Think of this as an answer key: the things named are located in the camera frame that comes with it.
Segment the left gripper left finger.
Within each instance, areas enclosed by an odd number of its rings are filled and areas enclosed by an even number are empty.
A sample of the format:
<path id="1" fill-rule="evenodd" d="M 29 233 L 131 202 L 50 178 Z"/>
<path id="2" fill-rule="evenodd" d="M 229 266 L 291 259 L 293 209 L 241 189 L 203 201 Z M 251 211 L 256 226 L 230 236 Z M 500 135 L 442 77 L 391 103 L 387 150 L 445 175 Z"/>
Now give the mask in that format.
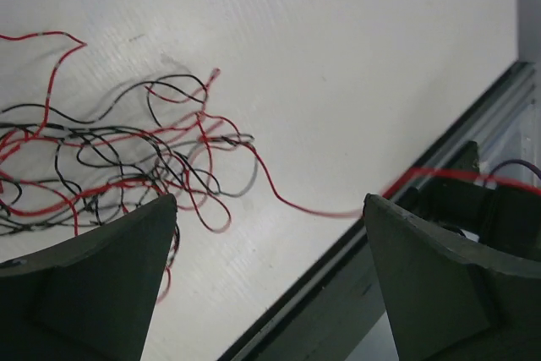
<path id="1" fill-rule="evenodd" d="M 163 195 L 1 264 L 3 360 L 139 360 L 177 225 Z"/>

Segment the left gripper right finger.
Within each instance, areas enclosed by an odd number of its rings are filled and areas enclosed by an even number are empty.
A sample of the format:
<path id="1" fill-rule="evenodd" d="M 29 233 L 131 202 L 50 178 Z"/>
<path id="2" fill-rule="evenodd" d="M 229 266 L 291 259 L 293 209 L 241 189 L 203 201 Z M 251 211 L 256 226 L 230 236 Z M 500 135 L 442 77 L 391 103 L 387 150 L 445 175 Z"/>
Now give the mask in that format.
<path id="1" fill-rule="evenodd" d="M 364 225 L 401 360 L 538 360 L 540 264 L 377 195 Z"/>

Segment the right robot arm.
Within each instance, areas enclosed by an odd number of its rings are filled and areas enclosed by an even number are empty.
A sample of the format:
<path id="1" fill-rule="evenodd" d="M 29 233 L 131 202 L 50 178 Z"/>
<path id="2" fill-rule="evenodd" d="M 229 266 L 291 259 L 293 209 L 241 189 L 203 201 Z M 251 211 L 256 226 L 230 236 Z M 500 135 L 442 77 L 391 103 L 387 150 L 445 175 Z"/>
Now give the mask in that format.
<path id="1" fill-rule="evenodd" d="M 468 141 L 420 188 L 410 187 L 398 205 L 426 221 L 450 231 L 469 232 L 478 241 L 507 254 L 540 260 L 540 187 L 500 178 L 507 167 L 526 168 L 536 178 L 540 168 L 522 159 L 503 161 L 482 179 L 479 175 L 478 144 Z"/>

